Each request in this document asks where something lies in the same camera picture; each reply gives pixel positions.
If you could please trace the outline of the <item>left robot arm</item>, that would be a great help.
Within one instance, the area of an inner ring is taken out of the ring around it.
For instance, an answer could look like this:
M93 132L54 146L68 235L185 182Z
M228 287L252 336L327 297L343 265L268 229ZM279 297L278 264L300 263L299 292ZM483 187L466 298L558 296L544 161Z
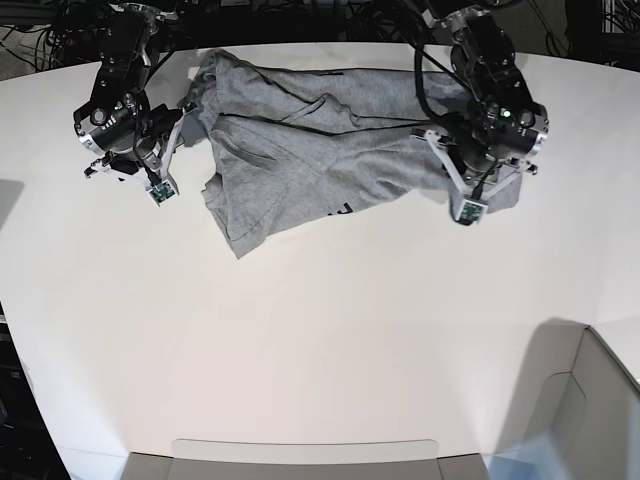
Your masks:
M463 113L438 119L449 133L454 167L479 189L497 177L500 166L529 161L547 140L546 108L534 101L508 34L493 14L514 1L428 1L427 25L451 33L453 77L470 100Z

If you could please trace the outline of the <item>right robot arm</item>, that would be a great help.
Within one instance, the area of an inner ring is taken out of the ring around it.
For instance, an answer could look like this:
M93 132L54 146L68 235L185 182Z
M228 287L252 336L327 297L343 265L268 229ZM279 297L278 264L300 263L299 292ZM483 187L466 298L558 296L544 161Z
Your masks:
M82 146L97 159L89 178L113 171L122 180L142 172L153 185L166 176L163 158L184 113L150 106L146 86L163 65L160 48L170 40L167 23L178 19L177 1L111 1L113 11L99 35L97 72L89 100L73 114Z

